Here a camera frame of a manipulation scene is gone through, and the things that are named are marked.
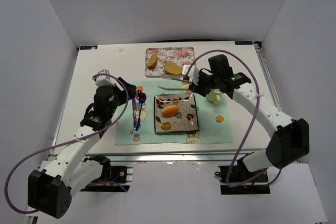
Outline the metal tongs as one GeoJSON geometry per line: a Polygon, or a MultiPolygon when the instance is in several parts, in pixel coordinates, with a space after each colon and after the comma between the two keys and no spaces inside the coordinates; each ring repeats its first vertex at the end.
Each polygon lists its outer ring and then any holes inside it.
{"type": "Polygon", "coordinates": [[[192,82],[178,77],[162,77],[157,87],[165,91],[187,91],[192,82]]]}

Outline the sliced bread piece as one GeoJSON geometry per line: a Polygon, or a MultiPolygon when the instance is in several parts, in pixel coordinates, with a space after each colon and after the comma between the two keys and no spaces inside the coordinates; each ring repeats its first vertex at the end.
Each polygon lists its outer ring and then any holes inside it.
{"type": "Polygon", "coordinates": [[[164,71],[166,74],[179,76],[182,74],[183,68],[179,65],[169,62],[164,65],[164,71]]]}

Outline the orange glossy bread roll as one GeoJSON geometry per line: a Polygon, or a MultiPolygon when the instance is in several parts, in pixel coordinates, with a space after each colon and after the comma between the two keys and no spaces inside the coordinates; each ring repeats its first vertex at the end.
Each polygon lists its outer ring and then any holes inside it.
{"type": "Polygon", "coordinates": [[[165,118],[171,118],[175,116],[179,112],[179,108],[177,105],[169,105],[162,109],[162,116],[165,118]]]}

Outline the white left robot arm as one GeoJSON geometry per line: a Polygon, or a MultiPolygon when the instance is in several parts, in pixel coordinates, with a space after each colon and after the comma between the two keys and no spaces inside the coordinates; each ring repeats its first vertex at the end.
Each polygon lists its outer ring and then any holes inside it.
{"type": "Polygon", "coordinates": [[[116,83],[94,77],[97,85],[93,103],[89,104],[72,143],[41,171],[28,177],[28,205],[54,218],[61,218],[75,195],[90,182],[107,179],[110,160],[102,155],[86,157],[107,129],[116,123],[113,115],[119,106],[126,107],[136,96],[136,86],[116,78],[116,83]]]}

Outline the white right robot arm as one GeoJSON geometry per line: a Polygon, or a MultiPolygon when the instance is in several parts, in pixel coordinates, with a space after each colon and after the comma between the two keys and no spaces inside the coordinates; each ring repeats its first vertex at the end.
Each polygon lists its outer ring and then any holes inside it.
{"type": "Polygon", "coordinates": [[[270,167],[282,170],[308,155],[310,128],[306,120],[292,118],[263,97],[253,73],[248,76],[242,72],[234,73],[228,62],[229,54],[228,51],[218,50],[217,56],[210,57],[209,73],[197,69],[196,63],[193,62],[183,76],[191,82],[189,90],[192,92],[205,97],[211,91],[219,90],[252,115],[237,153],[240,153],[256,121],[270,137],[266,148],[242,158],[233,158],[225,183],[229,187],[236,187],[253,181],[270,167]]]}

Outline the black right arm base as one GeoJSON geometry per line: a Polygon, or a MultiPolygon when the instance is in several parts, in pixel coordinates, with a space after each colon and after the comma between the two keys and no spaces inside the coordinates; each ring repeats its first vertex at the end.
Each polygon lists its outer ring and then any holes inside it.
{"type": "Polygon", "coordinates": [[[270,194],[270,188],[267,186],[269,179],[267,172],[256,177],[261,170],[256,172],[249,172],[243,165],[241,159],[233,166],[232,171],[229,173],[229,165],[219,166],[219,170],[214,173],[214,176],[219,178],[220,193],[221,195],[267,195],[270,194]],[[229,175],[229,184],[238,184],[247,179],[253,178],[250,182],[244,183],[237,187],[229,187],[226,183],[227,175],[229,175]]]}

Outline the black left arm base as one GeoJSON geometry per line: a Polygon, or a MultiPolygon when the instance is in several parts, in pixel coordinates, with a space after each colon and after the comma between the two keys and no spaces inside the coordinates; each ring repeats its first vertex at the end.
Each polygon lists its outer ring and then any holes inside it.
{"type": "Polygon", "coordinates": [[[94,161],[102,167],[100,177],[90,182],[82,192],[126,193],[130,188],[130,167],[111,165],[111,160],[103,155],[84,158],[84,163],[94,161]]]}

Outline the small bread slice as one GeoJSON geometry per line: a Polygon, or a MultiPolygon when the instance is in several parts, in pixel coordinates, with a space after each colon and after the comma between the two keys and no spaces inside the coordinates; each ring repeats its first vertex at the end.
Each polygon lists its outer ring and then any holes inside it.
{"type": "Polygon", "coordinates": [[[148,62],[147,62],[147,64],[146,64],[146,66],[148,67],[148,68],[155,68],[156,67],[156,65],[157,65],[157,59],[158,57],[157,57],[157,54],[153,54],[150,58],[149,58],[149,60],[148,60],[148,62]]]}

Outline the pale yellow mug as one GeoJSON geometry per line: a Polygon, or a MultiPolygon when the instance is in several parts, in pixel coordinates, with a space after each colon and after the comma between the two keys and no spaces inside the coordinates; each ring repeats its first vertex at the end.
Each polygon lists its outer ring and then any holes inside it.
{"type": "Polygon", "coordinates": [[[208,102],[213,104],[220,104],[223,93],[219,89],[211,89],[210,93],[206,95],[208,102]]]}

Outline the iridescent purple knife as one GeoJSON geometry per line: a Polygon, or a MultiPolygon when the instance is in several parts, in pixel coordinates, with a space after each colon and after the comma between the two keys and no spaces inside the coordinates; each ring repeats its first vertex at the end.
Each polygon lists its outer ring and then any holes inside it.
{"type": "Polygon", "coordinates": [[[133,129],[136,130],[136,126],[138,123],[137,117],[136,117],[136,107],[137,107],[137,102],[136,98],[132,99],[132,116],[133,116],[133,129]]]}

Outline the floral serving tray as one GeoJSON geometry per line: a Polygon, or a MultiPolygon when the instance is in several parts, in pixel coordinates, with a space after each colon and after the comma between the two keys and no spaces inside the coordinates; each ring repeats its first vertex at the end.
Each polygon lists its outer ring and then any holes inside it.
{"type": "Polygon", "coordinates": [[[145,76],[149,78],[169,76],[164,71],[166,63],[170,62],[183,67],[184,65],[191,65],[195,60],[195,50],[193,47],[147,48],[145,51],[146,64],[153,54],[157,54],[158,61],[155,68],[145,66],[145,76]]]}

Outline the iridescent purple spoon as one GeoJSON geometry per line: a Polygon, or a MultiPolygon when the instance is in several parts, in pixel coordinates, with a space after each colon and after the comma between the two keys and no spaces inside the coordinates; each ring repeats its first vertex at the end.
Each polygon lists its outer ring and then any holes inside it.
{"type": "Polygon", "coordinates": [[[137,123],[136,123],[136,127],[135,130],[138,131],[140,123],[141,123],[141,111],[142,111],[142,106],[144,104],[144,102],[146,101],[146,94],[144,92],[142,92],[141,90],[138,91],[138,101],[140,103],[140,108],[139,108],[139,116],[137,119],[137,123]]]}

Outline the square floral ceramic plate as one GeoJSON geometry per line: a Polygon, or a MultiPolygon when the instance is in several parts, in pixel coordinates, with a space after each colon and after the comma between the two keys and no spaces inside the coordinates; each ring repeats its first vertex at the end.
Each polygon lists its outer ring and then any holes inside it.
{"type": "Polygon", "coordinates": [[[156,95],[154,97],[154,130],[156,134],[198,131],[195,96],[191,93],[156,95]],[[177,105],[179,112],[171,118],[165,118],[162,116],[162,109],[169,105],[177,105]]]}

